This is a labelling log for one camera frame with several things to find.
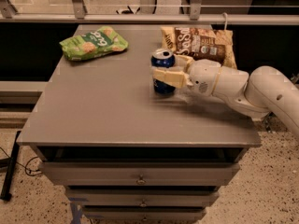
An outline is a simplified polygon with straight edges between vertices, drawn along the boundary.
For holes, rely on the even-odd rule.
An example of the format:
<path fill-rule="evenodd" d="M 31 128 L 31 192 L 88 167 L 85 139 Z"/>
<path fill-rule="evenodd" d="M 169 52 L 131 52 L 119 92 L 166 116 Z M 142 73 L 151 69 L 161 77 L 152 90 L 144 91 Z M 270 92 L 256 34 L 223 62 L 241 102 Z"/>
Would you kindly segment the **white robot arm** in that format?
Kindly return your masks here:
<path fill-rule="evenodd" d="M 299 90 L 276 68 L 260 66 L 252 73 L 207 59 L 177 56 L 170 68 L 154 67 L 152 76 L 181 89 L 223 100 L 234 111 L 262 119 L 274 113 L 295 136 L 299 136 Z"/>

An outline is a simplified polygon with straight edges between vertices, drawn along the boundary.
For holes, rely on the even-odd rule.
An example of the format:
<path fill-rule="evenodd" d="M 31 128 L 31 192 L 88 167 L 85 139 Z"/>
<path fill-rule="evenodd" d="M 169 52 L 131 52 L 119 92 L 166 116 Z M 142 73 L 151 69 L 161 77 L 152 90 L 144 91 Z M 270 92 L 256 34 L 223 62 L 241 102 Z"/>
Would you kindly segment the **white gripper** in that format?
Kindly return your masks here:
<path fill-rule="evenodd" d="M 152 76 L 175 88 L 187 86 L 199 95 L 212 94 L 216 76 L 221 70 L 219 63 L 207 59 L 194 61 L 194 58 L 188 55 L 175 55 L 174 66 L 182 71 L 155 68 Z"/>

